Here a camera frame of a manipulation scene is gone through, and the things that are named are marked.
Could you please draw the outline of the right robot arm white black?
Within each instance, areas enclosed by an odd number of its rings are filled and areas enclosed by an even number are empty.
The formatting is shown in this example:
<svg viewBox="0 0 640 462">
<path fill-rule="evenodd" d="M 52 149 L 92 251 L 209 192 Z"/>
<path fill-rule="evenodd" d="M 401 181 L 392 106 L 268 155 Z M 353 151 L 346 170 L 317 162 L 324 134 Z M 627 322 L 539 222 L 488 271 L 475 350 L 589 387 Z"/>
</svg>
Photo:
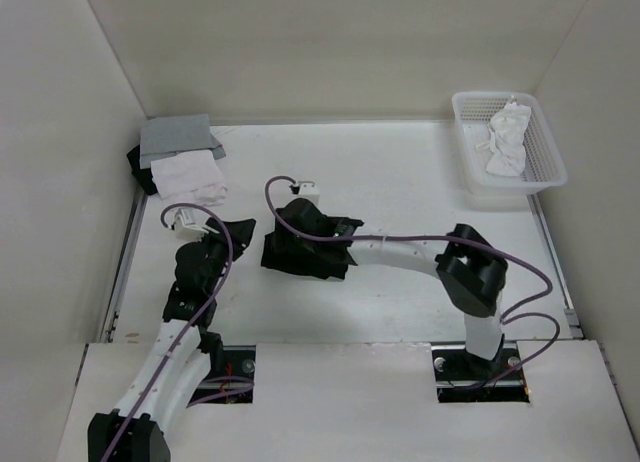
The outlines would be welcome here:
<svg viewBox="0 0 640 462">
<path fill-rule="evenodd" d="M 264 239 L 261 266 L 297 276 L 343 280 L 351 266 L 384 265 L 433 276 L 464 314 L 464 366 L 473 376 L 497 371 L 504 345 L 497 308 L 506 282 L 504 258 L 450 242 L 393 241 L 359 219 L 323 214 L 295 198 L 276 210 L 274 231 Z"/>
</svg>

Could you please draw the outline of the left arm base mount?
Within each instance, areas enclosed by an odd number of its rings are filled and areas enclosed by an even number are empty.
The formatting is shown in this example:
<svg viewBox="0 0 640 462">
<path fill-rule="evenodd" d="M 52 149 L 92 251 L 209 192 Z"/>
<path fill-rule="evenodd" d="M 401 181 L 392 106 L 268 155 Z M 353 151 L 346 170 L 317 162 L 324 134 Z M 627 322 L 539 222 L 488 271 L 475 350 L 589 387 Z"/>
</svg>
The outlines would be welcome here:
<svg viewBox="0 0 640 462">
<path fill-rule="evenodd" d="M 189 405 L 251 404 L 255 373 L 255 346 L 226 346 L 213 358 Z"/>
</svg>

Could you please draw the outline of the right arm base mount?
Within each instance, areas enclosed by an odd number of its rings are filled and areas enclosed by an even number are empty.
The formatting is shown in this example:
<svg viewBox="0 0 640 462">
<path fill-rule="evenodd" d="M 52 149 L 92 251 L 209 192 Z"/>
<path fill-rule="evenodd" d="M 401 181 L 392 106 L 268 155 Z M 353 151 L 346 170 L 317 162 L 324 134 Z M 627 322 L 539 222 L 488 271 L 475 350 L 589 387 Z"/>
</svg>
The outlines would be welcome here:
<svg viewBox="0 0 640 462">
<path fill-rule="evenodd" d="M 495 377 L 520 362 L 515 343 L 508 342 L 495 362 L 474 359 L 463 344 L 433 345 L 431 356 L 440 403 L 528 403 L 529 393 L 522 370 L 498 381 Z"/>
</svg>

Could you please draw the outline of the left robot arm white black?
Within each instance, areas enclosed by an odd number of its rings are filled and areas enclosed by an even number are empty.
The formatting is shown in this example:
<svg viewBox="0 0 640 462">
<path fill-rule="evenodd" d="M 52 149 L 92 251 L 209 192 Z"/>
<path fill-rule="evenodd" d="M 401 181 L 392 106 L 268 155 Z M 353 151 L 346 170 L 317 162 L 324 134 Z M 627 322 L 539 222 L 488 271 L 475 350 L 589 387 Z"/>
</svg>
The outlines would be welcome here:
<svg viewBox="0 0 640 462">
<path fill-rule="evenodd" d="M 251 356 L 225 349 L 210 331 L 215 294 L 229 264 L 250 244 L 256 222 L 246 219 L 199 227 L 199 237 L 178 249 L 156 340 L 124 396 L 87 429 L 91 461 L 168 461 L 168 436 L 190 406 L 213 401 L 247 402 L 254 375 L 243 372 Z"/>
</svg>

